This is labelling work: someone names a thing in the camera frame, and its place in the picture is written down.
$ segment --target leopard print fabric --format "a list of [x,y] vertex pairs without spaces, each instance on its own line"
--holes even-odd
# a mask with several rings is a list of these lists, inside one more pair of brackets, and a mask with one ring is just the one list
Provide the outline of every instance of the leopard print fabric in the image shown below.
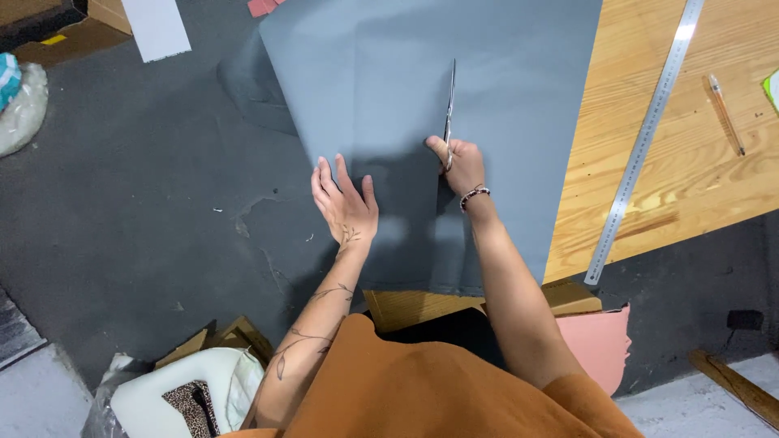
[[162,398],[181,412],[192,438],[214,438],[220,435],[208,383],[193,380],[162,394]]

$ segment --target wooden table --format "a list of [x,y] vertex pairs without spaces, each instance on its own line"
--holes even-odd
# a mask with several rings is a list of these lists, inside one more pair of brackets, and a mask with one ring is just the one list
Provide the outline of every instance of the wooden table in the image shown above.
[[[684,5],[604,0],[544,283],[587,270]],[[609,263],[779,208],[779,117],[761,85],[776,69],[777,0],[706,0]],[[745,157],[710,100],[710,72]],[[419,291],[365,295],[387,327],[480,302]]]

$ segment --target beaded bracelet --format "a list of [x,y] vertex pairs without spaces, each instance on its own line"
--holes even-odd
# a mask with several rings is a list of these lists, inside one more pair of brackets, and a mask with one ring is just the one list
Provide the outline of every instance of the beaded bracelet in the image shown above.
[[486,187],[482,187],[480,189],[473,189],[470,192],[466,193],[465,196],[463,196],[463,199],[460,200],[460,210],[465,213],[465,203],[472,197],[478,195],[479,193],[487,193],[489,195],[489,189]]

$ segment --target forearm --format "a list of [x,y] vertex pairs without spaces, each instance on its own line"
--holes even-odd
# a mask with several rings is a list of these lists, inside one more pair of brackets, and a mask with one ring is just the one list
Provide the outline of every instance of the forearm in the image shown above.
[[369,245],[349,245],[284,336],[255,397],[257,427],[285,428],[330,349],[349,307]]
[[490,323],[509,370],[536,387],[579,372],[522,256],[488,196],[468,201]]

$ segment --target metal ruler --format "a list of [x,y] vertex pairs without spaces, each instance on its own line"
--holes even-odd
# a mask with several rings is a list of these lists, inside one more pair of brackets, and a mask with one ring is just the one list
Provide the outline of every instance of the metal ruler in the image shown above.
[[660,74],[660,80],[654,89],[652,101],[649,103],[647,115],[643,118],[641,130],[638,132],[636,143],[633,145],[633,151],[630,152],[628,165],[625,167],[625,173],[622,174],[622,181],[617,188],[617,195],[614,197],[612,209],[606,218],[606,225],[603,227],[601,238],[597,241],[595,254],[590,261],[590,268],[587,270],[587,276],[584,282],[590,285],[596,285],[601,279],[603,266],[606,264],[608,251],[612,248],[614,237],[617,235],[619,223],[625,216],[625,209],[628,207],[630,195],[633,194],[633,187],[643,166],[643,159],[649,151],[649,145],[652,143],[654,132],[657,130],[657,124],[663,115],[665,105],[668,103],[668,97],[671,96],[671,89],[682,68],[684,55],[687,53],[689,41],[693,38],[695,26],[698,23],[700,10],[703,8],[703,0],[687,0],[687,4],[682,12],[682,19],[679,21],[679,27],[676,29],[674,42],[671,44],[671,50],[665,59],[663,73]]

